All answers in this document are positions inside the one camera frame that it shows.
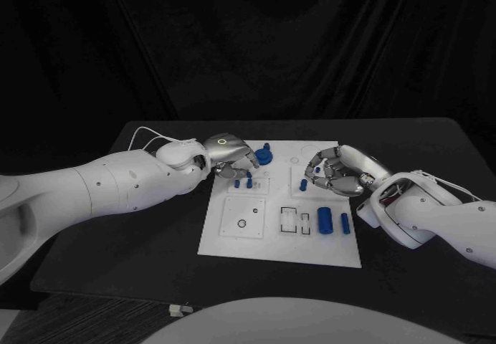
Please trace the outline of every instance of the robotic hand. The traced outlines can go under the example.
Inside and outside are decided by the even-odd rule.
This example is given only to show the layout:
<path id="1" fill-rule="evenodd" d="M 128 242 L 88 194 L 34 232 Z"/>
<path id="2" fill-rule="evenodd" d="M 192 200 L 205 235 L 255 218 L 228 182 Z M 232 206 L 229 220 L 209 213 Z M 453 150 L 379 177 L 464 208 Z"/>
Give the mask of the robotic hand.
<path id="1" fill-rule="evenodd" d="M 210 166 L 223 178 L 246 175 L 232 168 L 244 157 L 259 167 L 254 151 L 233 135 L 216 135 L 203 145 L 195 139 L 158 137 L 171 142 L 154 155 L 135 149 L 73 168 L 0 176 L 0 284 L 63 228 L 186 194 L 206 179 Z"/>
<path id="2" fill-rule="evenodd" d="M 314 168 L 324 159 L 326 177 L 319 177 Z M 359 177 L 347 176 L 349 170 Z M 422 171 L 392 175 L 375 158 L 349 145 L 317 152 L 304 176 L 342 196 L 357 196 L 365 188 L 372 191 L 356 213 L 405 247 L 415 249 L 440 235 L 467 259 L 496 269 L 494 202 L 481 201 L 468 190 Z M 473 202 L 461 203 L 437 182 L 467 193 Z"/>

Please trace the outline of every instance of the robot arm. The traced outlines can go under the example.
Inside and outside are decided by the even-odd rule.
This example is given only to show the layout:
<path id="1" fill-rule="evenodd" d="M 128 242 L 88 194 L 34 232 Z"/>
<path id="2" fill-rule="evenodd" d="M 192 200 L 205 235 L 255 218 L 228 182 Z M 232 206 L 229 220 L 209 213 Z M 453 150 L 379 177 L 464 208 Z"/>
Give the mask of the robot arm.
<path id="1" fill-rule="evenodd" d="M 314 167 L 324 159 L 326 177 L 317 177 Z M 346 176 L 346 168 L 359 177 Z M 463 204 L 437 184 L 438 178 L 421 171 L 392 175 L 372 157 L 347 145 L 320 151 L 304 175 L 313 184 L 342 196 L 357 196 L 365 188 L 372 190 L 356 213 L 373 228 L 381 226 L 405 247 L 415 249 L 440 235 L 467 259 L 496 269 L 494 202 Z"/>
<path id="2" fill-rule="evenodd" d="M 128 150 L 73 168 L 0 176 L 0 284 L 63 228 L 98 216 L 140 211 L 186 194 L 213 164 L 219 176 L 245 175 L 246 170 L 233 169 L 231 163 L 246 156 L 258 167 L 251 153 L 242 140 L 222 134 L 205 145 L 195 139 L 174 140 L 154 156 Z"/>

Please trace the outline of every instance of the white board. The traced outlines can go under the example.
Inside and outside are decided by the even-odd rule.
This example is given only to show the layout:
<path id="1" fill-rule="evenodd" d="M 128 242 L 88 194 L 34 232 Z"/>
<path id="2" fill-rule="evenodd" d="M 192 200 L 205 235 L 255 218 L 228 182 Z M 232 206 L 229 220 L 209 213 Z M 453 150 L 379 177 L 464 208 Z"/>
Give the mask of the white board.
<path id="1" fill-rule="evenodd" d="M 308 161 L 337 142 L 246 140 L 254 151 L 265 142 L 274 158 L 268 165 L 249 169 L 255 188 L 246 188 L 245 178 L 239 179 L 238 188 L 235 179 L 215 178 L 199 254 L 360 268 L 349 199 L 311 184 L 307 191 L 300 191 Z M 245 158 L 235 163 L 239 168 L 249 165 Z M 317 209 L 324 206 L 333 217 L 332 234 L 319 233 Z M 282 207 L 297 209 L 297 233 L 281 231 Z M 347 235 L 342 229 L 342 213 L 349 215 Z M 301 233 L 306 225 L 301 214 L 308 214 L 310 234 Z"/>

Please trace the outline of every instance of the black table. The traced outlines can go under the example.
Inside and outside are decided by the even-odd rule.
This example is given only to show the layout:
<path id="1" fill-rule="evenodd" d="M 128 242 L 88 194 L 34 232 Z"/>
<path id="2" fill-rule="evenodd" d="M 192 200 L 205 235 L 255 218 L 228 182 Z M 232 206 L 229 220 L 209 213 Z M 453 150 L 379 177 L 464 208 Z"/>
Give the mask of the black table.
<path id="1" fill-rule="evenodd" d="M 245 140 L 337 140 L 392 171 L 421 168 L 494 199 L 496 178 L 448 119 L 131 122 L 111 153 L 127 149 L 140 125 L 200 142 L 223 132 Z M 150 138 L 140 133 L 135 147 Z M 353 215 L 362 269 L 197 255 L 212 183 L 210 174 L 193 192 L 150 209 L 65 229 L 32 289 L 199 307 L 249 297 L 306 297 L 370 308 L 448 334 L 496 335 L 496 270 L 470 262 L 438 237 L 411 250 Z M 352 199 L 352 209 L 362 201 Z"/>

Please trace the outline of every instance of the black backdrop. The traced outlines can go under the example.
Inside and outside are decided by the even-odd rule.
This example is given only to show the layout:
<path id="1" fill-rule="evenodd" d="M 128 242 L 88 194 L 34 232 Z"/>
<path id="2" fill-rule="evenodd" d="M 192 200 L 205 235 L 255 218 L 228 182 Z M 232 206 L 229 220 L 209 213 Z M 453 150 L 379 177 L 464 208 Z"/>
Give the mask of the black backdrop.
<path id="1" fill-rule="evenodd" d="M 91 161 L 128 120 L 445 116 L 490 157 L 494 1 L 0 6 L 3 174 Z"/>

